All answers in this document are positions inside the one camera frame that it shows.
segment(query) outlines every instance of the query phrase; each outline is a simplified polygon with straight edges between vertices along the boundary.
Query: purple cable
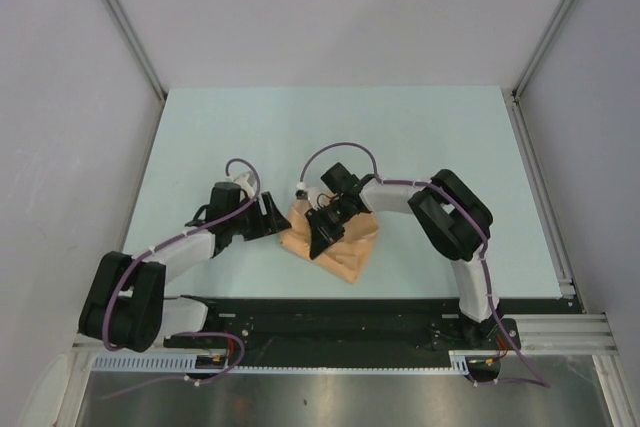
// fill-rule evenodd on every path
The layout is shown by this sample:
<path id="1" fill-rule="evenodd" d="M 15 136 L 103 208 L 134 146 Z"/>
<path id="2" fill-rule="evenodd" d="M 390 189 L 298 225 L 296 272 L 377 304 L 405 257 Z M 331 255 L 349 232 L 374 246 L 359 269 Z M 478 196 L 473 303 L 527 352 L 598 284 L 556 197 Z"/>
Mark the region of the purple cable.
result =
<path id="1" fill-rule="evenodd" d="M 509 333 L 507 332 L 507 329 L 505 328 L 504 324 L 502 323 L 502 319 L 500 319 L 500 316 L 498 315 L 498 312 L 496 311 L 496 307 L 493 304 L 493 287 L 491 285 L 491 274 L 489 272 L 489 265 L 487 264 L 487 260 L 485 259 L 485 255 L 487 253 L 487 249 L 489 248 L 489 239 L 487 239 L 487 236 L 484 235 L 484 232 L 482 231 L 480 226 L 477 224 L 477 222 L 475 220 L 473 220 L 473 217 L 471 217 L 471 215 L 458 202 L 456 202 L 456 200 L 453 197 L 451 197 L 448 193 L 446 193 L 440 187 L 438 187 L 436 185 L 433 185 L 431 182 L 413 181 L 413 180 L 400 180 L 400 179 L 383 179 L 382 177 L 380 177 L 380 174 L 378 173 L 378 163 L 376 162 L 376 159 L 375 159 L 373 153 L 369 149 L 367 149 L 365 146 L 360 145 L 360 144 L 358 144 L 356 142 L 336 142 L 334 144 L 327 145 L 326 147 L 323 147 L 322 149 L 318 150 L 315 154 L 313 154 L 311 156 L 311 158 L 304 165 L 304 168 L 302 169 L 302 173 L 300 174 L 300 182 L 304 181 L 304 175 L 305 175 L 307 169 L 309 168 L 309 165 L 311 164 L 311 162 L 313 160 L 315 160 L 316 157 L 318 157 L 320 154 L 322 154 L 323 152 L 326 152 L 329 149 L 333 149 L 334 147 L 341 147 L 341 146 L 355 147 L 357 149 L 360 149 L 360 150 L 366 152 L 366 154 L 371 159 L 371 164 L 372 164 L 372 168 L 373 168 L 373 175 L 374 175 L 376 181 L 380 182 L 381 184 L 427 187 L 428 189 L 433 190 L 434 192 L 437 192 L 439 195 L 441 195 L 447 202 L 449 202 L 453 206 L 453 208 L 455 208 L 458 212 L 460 212 L 460 215 L 462 215 L 462 217 L 464 217 L 464 219 L 467 222 L 469 222 L 469 224 L 471 225 L 473 230 L 476 231 L 476 233 L 480 237 L 480 240 L 482 241 L 482 249 L 480 251 L 480 263 L 482 265 L 482 271 L 484 273 L 484 280 L 485 280 L 485 284 L 486 284 L 486 287 L 487 287 L 487 297 L 489 299 L 489 308 L 491 309 L 491 315 L 493 316 L 493 319 L 496 321 L 496 324 L 498 325 L 498 328 L 502 332 L 504 338 L 509 343 L 509 346 L 511 347 L 511 349 L 516 353 L 518 358 L 527 367 L 527 369 L 529 369 L 529 372 L 531 372 L 531 374 L 534 377 L 536 377 L 536 379 L 524 379 L 524 378 L 522 378 L 522 379 L 520 379 L 520 378 L 500 379 L 500 380 L 498 380 L 497 383 L 533 384 L 533 385 L 538 385 L 540 387 L 550 388 L 551 384 L 544 378 L 542 373 L 540 373 L 540 371 L 536 368 L 536 366 L 533 364 L 533 362 L 531 362 L 527 357 L 525 357 L 525 355 L 520 351 L 520 349 L 515 344 L 513 339 L 511 339 L 511 336 L 509 336 Z M 496 384 L 496 382 L 492 382 L 492 381 L 490 381 L 490 382 L 477 382 L 475 379 L 473 379 L 473 377 L 470 374 L 469 374 L 469 379 L 474 382 L 474 385 Z"/>
<path id="2" fill-rule="evenodd" d="M 251 200 L 249 202 L 241 205 L 240 207 L 238 207 L 233 212 L 231 212 L 231 213 L 229 213 L 227 215 L 223 215 L 219 219 L 216 219 L 216 220 L 213 220 L 213 221 L 208 222 L 206 224 L 203 224 L 203 225 L 201 225 L 199 227 L 196 227 L 194 229 L 191 229 L 191 230 L 189 230 L 187 232 L 175 235 L 175 236 L 171 237 L 170 239 L 167 239 L 164 242 L 161 242 L 160 244 L 155 246 L 153 248 L 153 250 L 152 249 L 146 250 L 145 252 L 140 254 L 138 257 L 136 257 L 133 262 L 131 262 L 131 265 L 129 265 L 129 267 L 127 267 L 127 270 L 124 271 L 124 274 L 122 274 L 122 277 L 120 278 L 120 280 L 116 284 L 115 288 L 113 289 L 113 294 L 111 295 L 111 298 L 109 299 L 109 303 L 107 304 L 107 309 L 105 310 L 105 313 L 104 313 L 104 320 L 102 322 L 102 343 L 103 343 L 103 345 L 105 346 L 105 348 L 107 350 L 110 350 L 112 352 L 116 351 L 116 350 L 120 350 L 118 347 L 112 345 L 111 342 L 109 341 L 109 326 L 110 326 L 110 323 L 111 323 L 111 316 L 113 315 L 113 309 L 114 309 L 114 307 L 116 305 L 116 301 L 118 300 L 118 294 L 120 293 L 120 291 L 124 287 L 124 284 L 127 282 L 129 277 L 131 277 L 131 274 L 133 273 L 133 271 L 138 267 L 138 265 L 140 265 L 140 263 L 143 260 L 145 260 L 146 258 L 152 256 L 154 254 L 154 252 L 160 252 L 161 250 L 166 249 L 170 245 L 175 244 L 176 242 L 179 242 L 180 240 L 182 240 L 182 239 L 184 239 L 186 237 L 189 237 L 189 236 L 191 236 L 191 235 L 193 235 L 193 234 L 195 234 L 197 232 L 201 232 L 201 231 L 203 231 L 205 229 L 208 229 L 210 227 L 218 225 L 218 224 L 220 224 L 222 222 L 225 222 L 225 221 L 235 217 L 238 214 L 241 214 L 242 212 L 247 210 L 251 206 L 251 204 L 253 202 L 255 202 L 258 199 L 258 196 L 260 195 L 260 176 L 258 175 L 258 172 L 253 167 L 253 165 L 251 165 L 249 162 L 247 162 L 244 159 L 233 158 L 229 162 L 227 162 L 227 165 L 224 168 L 226 175 L 229 176 L 229 167 L 232 164 L 236 163 L 236 162 L 244 164 L 247 167 L 249 167 L 249 169 L 251 170 L 251 172 L 255 176 L 255 178 L 256 178 L 256 193 L 253 195 L 253 197 L 251 198 Z"/>
<path id="3" fill-rule="evenodd" d="M 181 334 L 176 334 L 176 336 L 179 336 L 179 337 L 223 337 L 223 338 L 226 338 L 226 339 L 233 340 L 234 342 L 236 342 L 238 344 L 238 346 L 240 346 L 240 353 L 238 354 L 238 358 L 236 360 L 234 360 L 231 364 L 229 364 L 227 367 L 225 367 L 220 372 L 216 373 L 213 377 L 210 377 L 208 379 L 200 380 L 198 385 L 206 385 L 206 384 L 210 384 L 212 382 L 215 382 L 220 377 L 224 376 L 225 374 L 228 374 L 231 370 L 236 368 L 240 364 L 240 362 L 242 362 L 242 359 L 244 358 L 244 352 L 245 352 L 244 342 L 242 342 L 242 340 L 239 337 L 237 337 L 237 336 L 235 336 L 233 334 L 227 334 L 226 332 L 183 332 Z M 189 379 L 185 379 L 185 377 L 180 376 L 180 375 L 165 375 L 164 377 L 155 377 L 153 379 L 146 380 L 146 381 L 141 382 L 139 384 L 132 385 L 131 387 L 126 387 L 124 389 L 117 390 L 115 392 L 111 392 L 110 394 L 106 394 L 106 395 L 100 396 L 100 397 L 98 397 L 98 400 L 113 399 L 115 397 L 119 397 L 121 395 L 129 394 L 129 393 L 131 393 L 133 391 L 142 389 L 144 387 L 148 387 L 149 385 L 157 384 L 157 383 L 160 383 L 160 382 L 165 382 L 167 380 L 189 380 Z"/>

